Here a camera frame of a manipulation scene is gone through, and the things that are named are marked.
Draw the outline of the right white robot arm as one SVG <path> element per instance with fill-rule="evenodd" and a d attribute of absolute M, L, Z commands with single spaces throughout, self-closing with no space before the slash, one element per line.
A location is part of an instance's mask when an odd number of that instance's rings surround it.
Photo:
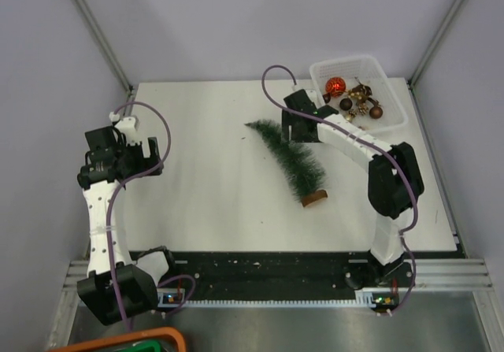
<path fill-rule="evenodd" d="M 404 235 L 416 227 L 418 199 L 424 193 L 414 148 L 391 145 L 350 123 L 331 106 L 316 107 L 305 90 L 284 98 L 283 135 L 293 142 L 319 142 L 336 148 L 367 174 L 367 199 L 376 212 L 369 250 L 369 279 L 383 286 L 403 263 Z"/>

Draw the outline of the small green christmas tree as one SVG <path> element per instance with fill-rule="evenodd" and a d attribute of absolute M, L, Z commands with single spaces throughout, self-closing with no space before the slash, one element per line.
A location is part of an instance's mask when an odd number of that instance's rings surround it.
<path fill-rule="evenodd" d="M 287 140 L 281 124 L 274 120 L 256 120 L 246 126 L 260 136 L 282 169 L 293 197 L 303 208 L 328 198 L 324 188 L 326 172 L 309 147 Z"/>

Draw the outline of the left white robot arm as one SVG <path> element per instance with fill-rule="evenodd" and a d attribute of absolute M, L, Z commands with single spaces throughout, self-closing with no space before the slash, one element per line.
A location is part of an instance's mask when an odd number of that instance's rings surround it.
<path fill-rule="evenodd" d="M 120 184 L 141 172 L 159 176 L 164 165 L 154 137 L 143 153 L 133 117 L 86 132 L 89 151 L 77 176 L 87 203 L 90 225 L 90 257 L 87 276 L 77 284 L 86 307 L 104 325 L 134 317 L 158 306 L 158 284 L 170 286 L 178 279 L 172 253 L 159 246 L 132 259 L 126 232 L 111 202 Z"/>

